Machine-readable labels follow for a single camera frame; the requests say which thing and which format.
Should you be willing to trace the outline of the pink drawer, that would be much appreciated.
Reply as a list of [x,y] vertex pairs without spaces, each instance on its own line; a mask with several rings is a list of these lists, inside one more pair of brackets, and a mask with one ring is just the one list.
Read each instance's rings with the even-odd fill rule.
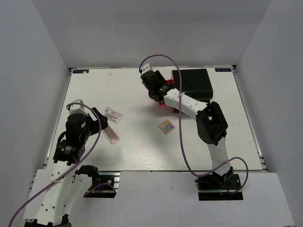
[[168,98],[169,92],[175,88],[174,80],[168,79],[166,80],[166,84],[162,85],[159,88],[159,102],[158,106],[159,107],[165,107],[167,106],[165,98]]

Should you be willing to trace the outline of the black drawer organizer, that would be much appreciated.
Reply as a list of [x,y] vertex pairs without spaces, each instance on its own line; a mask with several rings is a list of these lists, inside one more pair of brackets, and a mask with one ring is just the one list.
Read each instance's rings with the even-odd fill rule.
[[186,69],[180,72],[182,93],[197,101],[210,103],[214,92],[207,69]]

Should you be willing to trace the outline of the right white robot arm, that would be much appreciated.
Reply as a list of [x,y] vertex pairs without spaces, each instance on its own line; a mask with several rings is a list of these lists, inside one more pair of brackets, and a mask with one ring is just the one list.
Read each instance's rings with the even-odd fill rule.
[[168,84],[158,70],[148,68],[139,72],[151,99],[173,107],[195,120],[198,136],[207,144],[210,152],[213,171],[210,180],[218,188],[226,188],[231,183],[233,167],[229,163],[226,150],[228,124],[219,104],[208,104],[180,93]]

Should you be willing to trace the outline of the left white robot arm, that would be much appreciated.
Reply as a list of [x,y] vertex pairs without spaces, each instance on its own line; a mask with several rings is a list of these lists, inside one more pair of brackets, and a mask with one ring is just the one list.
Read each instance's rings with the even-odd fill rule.
[[99,186],[98,168],[82,165],[91,151],[85,145],[92,135],[101,135],[108,127],[108,119],[97,108],[85,111],[86,106],[72,103],[67,106],[69,116],[56,143],[50,183],[37,194],[44,193],[41,206],[26,227],[70,227],[73,206],[88,189]]

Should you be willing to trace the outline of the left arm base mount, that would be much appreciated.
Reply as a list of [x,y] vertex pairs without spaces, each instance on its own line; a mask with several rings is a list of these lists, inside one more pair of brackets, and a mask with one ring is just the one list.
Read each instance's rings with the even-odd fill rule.
[[102,172],[92,165],[82,165],[75,172],[74,182],[79,182],[81,186],[84,183],[88,185],[84,187],[87,189],[84,198],[114,198],[119,187],[120,174],[120,172]]

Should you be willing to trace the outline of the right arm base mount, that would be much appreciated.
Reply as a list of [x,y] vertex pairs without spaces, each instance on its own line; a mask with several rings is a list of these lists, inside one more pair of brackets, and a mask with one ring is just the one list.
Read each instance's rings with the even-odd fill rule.
[[233,174],[222,185],[212,175],[199,177],[195,180],[199,201],[242,201],[243,194],[238,174]]

